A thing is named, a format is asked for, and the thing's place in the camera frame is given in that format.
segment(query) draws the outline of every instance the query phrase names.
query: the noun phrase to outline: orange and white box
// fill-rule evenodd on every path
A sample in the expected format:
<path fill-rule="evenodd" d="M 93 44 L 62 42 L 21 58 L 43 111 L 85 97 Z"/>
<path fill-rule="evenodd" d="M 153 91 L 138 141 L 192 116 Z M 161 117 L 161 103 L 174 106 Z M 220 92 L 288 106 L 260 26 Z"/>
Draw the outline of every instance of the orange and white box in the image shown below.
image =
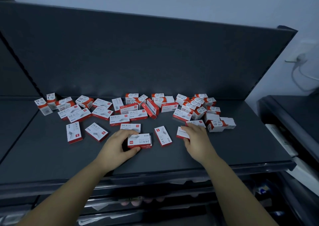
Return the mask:
<path fill-rule="evenodd" d="M 150 99 L 150 98 L 146 99 L 146 104 L 147 104 L 147 106 L 152 110 L 152 112 L 153 112 L 156 116 L 158 116 L 158 114 L 160 113 L 160 112 L 159 112 L 160 108 L 158 107 L 158 105 L 156 105 L 156 104 L 154 103 L 154 101 L 153 101 L 152 99 Z"/>
<path fill-rule="evenodd" d="M 166 131 L 164 126 L 154 128 L 154 130 L 155 130 L 155 134 L 159 140 L 159 143 L 162 147 L 173 143 L 171 137 L 168 135 L 168 132 Z"/>
<path fill-rule="evenodd" d="M 195 94 L 194 97 L 208 98 L 207 94 Z"/>
<path fill-rule="evenodd" d="M 76 122 L 66 125 L 66 134 L 69 144 L 82 140 L 80 123 Z"/>
<path fill-rule="evenodd" d="M 156 98 L 156 97 L 165 98 L 164 93 L 153 93 L 152 94 L 152 100 L 154 100 L 154 98 Z"/>
<path fill-rule="evenodd" d="M 207 129 L 210 133 L 212 132 L 222 132 L 227 127 L 227 125 L 219 120 L 219 121 L 209 121 L 207 125 Z"/>
<path fill-rule="evenodd" d="M 176 109 L 175 112 L 173 113 L 173 117 L 186 122 L 192 118 L 192 115 L 180 109 Z"/>
<path fill-rule="evenodd" d="M 207 112 L 207 109 L 205 107 L 200 107 L 193 112 L 192 119 L 199 120 L 205 115 L 206 112 Z"/>
<path fill-rule="evenodd" d="M 192 99 L 189 99 L 187 102 L 189 102 L 190 104 L 195 105 L 197 108 L 200 108 L 200 107 L 203 106 L 200 102 L 194 101 Z"/>
<path fill-rule="evenodd" d="M 181 127 L 178 127 L 176 137 L 180 139 L 183 139 L 183 138 L 189 139 L 189 135 L 186 133 L 185 130 L 181 129 Z"/>
<path fill-rule="evenodd" d="M 92 123 L 85 131 L 98 142 L 101 142 L 108 136 L 108 132 L 96 123 Z"/>
<path fill-rule="evenodd" d="M 47 102 L 44 98 L 40 98 L 34 101 L 35 104 L 38 106 L 38 109 L 42 112 L 44 116 L 53 113 Z"/>
<path fill-rule="evenodd" d="M 83 108 L 90 109 L 94 102 L 93 98 L 81 95 L 78 99 L 75 100 L 75 103 Z"/>
<path fill-rule="evenodd" d="M 140 120 L 140 119 L 147 119 L 148 115 L 145 109 L 136 110 L 136 111 L 129 111 L 130 121 Z"/>
<path fill-rule="evenodd" d="M 140 147 L 141 147 L 141 149 L 149 149 L 149 148 L 151 148 L 151 147 L 152 147 L 152 136 L 151 136 L 151 135 L 150 135 L 150 142 L 151 142 L 151 144 L 150 144 L 150 145 L 140 146 Z"/>
<path fill-rule="evenodd" d="M 141 95 L 139 98 L 134 98 L 135 102 L 138 103 L 138 109 L 142 109 L 142 103 L 146 103 L 146 99 L 148 98 L 148 96 L 146 95 Z"/>
<path fill-rule="evenodd" d="M 129 114 L 129 111 L 138 110 L 138 103 L 131 103 L 124 106 L 120 106 L 120 114 Z"/>
<path fill-rule="evenodd" d="M 120 107 L 123 106 L 122 98 L 112 99 L 113 107 L 115 112 L 120 112 Z"/>
<path fill-rule="evenodd" d="M 204 115 L 204 122 L 206 125 L 208 125 L 209 121 L 220 121 L 220 117 L 218 114 L 206 113 Z"/>
<path fill-rule="evenodd" d="M 70 115 L 68 115 L 68 119 L 70 121 L 70 123 L 74 123 L 74 122 L 81 122 L 85 119 L 87 119 L 88 117 L 91 117 L 91 112 L 88 108 L 84 108 L 83 110 L 79 110 L 75 113 L 72 113 Z"/>
<path fill-rule="evenodd" d="M 135 103 L 135 98 L 138 98 L 138 93 L 126 93 L 125 94 L 125 104 Z"/>
<path fill-rule="evenodd" d="M 108 109 L 103 108 L 103 107 L 97 107 L 92 112 L 92 116 L 108 121 L 110 119 L 110 116 L 112 115 L 112 113 L 113 113 L 112 110 L 108 110 Z"/>
<path fill-rule="evenodd" d="M 128 114 L 110 116 L 110 126 L 121 125 L 121 123 L 130 123 Z"/>
<path fill-rule="evenodd" d="M 189 102 L 184 102 L 181 106 L 181 110 L 190 114 L 193 114 L 193 112 L 197 109 L 197 106 L 194 104 L 191 104 Z"/>
<path fill-rule="evenodd" d="M 102 100 L 100 98 L 96 99 L 94 103 L 92 103 L 92 107 L 102 107 L 105 109 L 109 109 L 112 106 L 112 103 L 106 100 Z"/>
<path fill-rule="evenodd" d="M 166 103 L 162 103 L 161 112 L 172 112 L 178 107 L 178 102 L 175 102 L 173 96 L 165 96 Z"/>
<path fill-rule="evenodd" d="M 154 98 L 153 98 L 153 102 L 154 102 L 157 106 L 161 107 L 163 103 L 167 103 L 167 100 L 166 100 L 165 97 L 154 97 Z"/>
<path fill-rule="evenodd" d="M 142 109 L 145 109 L 145 111 L 150 116 L 150 118 L 152 118 L 152 119 L 156 119 L 157 118 L 157 116 L 152 112 L 152 110 L 150 109 L 149 106 L 147 106 L 147 104 L 143 103 L 142 104 Z"/>
<path fill-rule="evenodd" d="M 213 114 L 220 114 L 220 108 L 219 107 L 213 107 L 213 106 L 207 106 L 207 113 L 213 113 Z"/>
<path fill-rule="evenodd" d="M 127 147 L 141 147 L 151 145 L 151 137 L 149 133 L 132 134 L 127 138 Z"/>
<path fill-rule="evenodd" d="M 72 107 L 59 111 L 58 115 L 60 116 L 62 120 L 67 120 L 70 114 L 80 111 L 81 109 L 82 108 L 78 104 L 76 104 Z"/>
<path fill-rule="evenodd" d="M 197 125 L 197 126 L 206 127 L 203 120 L 187 121 L 187 122 L 186 122 L 186 126 L 187 126 L 188 123 L 192 123 L 192 124 L 195 124 L 195 125 Z"/>
<path fill-rule="evenodd" d="M 49 105 L 52 111 L 57 109 L 55 102 L 56 102 L 55 93 L 47 94 L 47 104 Z"/>
<path fill-rule="evenodd" d="M 206 106 L 215 106 L 216 105 L 216 100 L 213 97 L 204 98 L 204 102 L 205 102 Z"/>
<path fill-rule="evenodd" d="M 201 106 L 205 106 L 205 101 L 204 101 L 204 99 L 203 99 L 203 98 L 199 98 L 199 97 L 192 97 L 192 99 L 191 99 L 191 100 L 193 100 L 193 101 L 196 101 L 196 102 L 200 103 L 200 104 L 201 104 Z"/>
<path fill-rule="evenodd" d="M 135 130 L 138 133 L 141 132 L 141 124 L 140 123 L 122 123 L 120 129 L 127 129 L 127 130 Z"/>
<path fill-rule="evenodd" d="M 235 121 L 230 117 L 220 117 L 220 120 L 223 121 L 227 127 L 225 129 L 234 129 L 236 127 Z"/>
<path fill-rule="evenodd" d="M 175 102 L 177 102 L 180 106 L 183 105 L 184 102 L 188 101 L 189 97 L 178 94 L 176 96 Z"/>
<path fill-rule="evenodd" d="M 69 107 L 72 107 L 75 105 L 74 101 L 72 100 L 71 97 L 67 97 L 67 98 L 64 98 L 64 99 L 61 99 L 59 101 L 56 101 L 55 102 L 55 105 L 56 105 L 56 108 L 59 110 L 59 111 L 62 111 L 64 109 L 67 109 Z"/>

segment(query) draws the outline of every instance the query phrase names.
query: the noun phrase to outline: wall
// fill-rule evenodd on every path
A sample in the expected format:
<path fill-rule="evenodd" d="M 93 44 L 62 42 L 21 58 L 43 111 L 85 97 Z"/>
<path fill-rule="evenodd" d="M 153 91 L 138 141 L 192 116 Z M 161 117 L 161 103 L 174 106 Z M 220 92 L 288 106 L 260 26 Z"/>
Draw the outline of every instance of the wall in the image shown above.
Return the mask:
<path fill-rule="evenodd" d="M 37 4 L 109 10 L 136 14 L 196 19 L 261 27 L 285 25 L 299 32 L 264 75 L 246 99 L 256 111 L 256 101 L 266 95 L 308 95 L 290 77 L 292 65 L 284 59 L 299 41 L 319 41 L 319 0 L 16 0 Z M 308 55 L 303 71 L 319 77 L 319 47 Z M 314 81 L 295 74 L 305 89 L 319 86 Z"/>

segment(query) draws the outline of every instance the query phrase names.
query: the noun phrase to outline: person's right arm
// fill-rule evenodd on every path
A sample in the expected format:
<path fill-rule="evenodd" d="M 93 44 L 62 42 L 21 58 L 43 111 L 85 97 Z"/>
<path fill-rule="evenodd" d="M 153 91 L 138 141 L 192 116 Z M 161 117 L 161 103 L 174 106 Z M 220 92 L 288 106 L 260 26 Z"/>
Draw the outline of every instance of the person's right arm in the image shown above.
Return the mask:
<path fill-rule="evenodd" d="M 185 147 L 206 169 L 228 226 L 278 226 L 245 184 L 215 152 L 206 129 L 188 123 L 182 126 L 190 137 Z"/>

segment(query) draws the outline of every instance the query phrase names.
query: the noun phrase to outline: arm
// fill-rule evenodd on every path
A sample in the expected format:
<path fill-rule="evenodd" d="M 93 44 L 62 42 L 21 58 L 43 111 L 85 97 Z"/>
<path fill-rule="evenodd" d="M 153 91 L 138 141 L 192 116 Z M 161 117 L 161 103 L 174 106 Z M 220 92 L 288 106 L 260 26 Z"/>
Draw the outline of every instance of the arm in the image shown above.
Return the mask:
<path fill-rule="evenodd" d="M 215 152 L 206 129 L 189 123 L 182 126 L 190 137 L 184 139 L 193 159 L 206 169 L 212 180 L 227 225 L 278 226 L 245 184 Z"/>
<path fill-rule="evenodd" d="M 29 212 L 17 225 L 73 225 L 95 186 L 109 171 L 133 157 L 141 148 L 123 152 L 122 143 L 134 130 L 119 130 L 104 144 L 96 159 Z"/>

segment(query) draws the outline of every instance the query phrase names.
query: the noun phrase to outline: person's left hand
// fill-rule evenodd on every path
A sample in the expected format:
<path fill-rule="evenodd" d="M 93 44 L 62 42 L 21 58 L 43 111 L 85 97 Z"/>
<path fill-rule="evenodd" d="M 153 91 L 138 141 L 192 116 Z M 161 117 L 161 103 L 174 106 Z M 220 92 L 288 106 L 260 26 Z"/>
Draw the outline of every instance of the person's left hand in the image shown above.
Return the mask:
<path fill-rule="evenodd" d="M 140 151 L 140 147 L 132 148 L 126 152 L 122 149 L 123 141 L 132 134 L 138 134 L 138 132 L 134 130 L 120 129 L 105 142 L 103 148 L 95 159 L 95 162 L 97 162 L 105 170 L 105 173 L 114 170 Z"/>

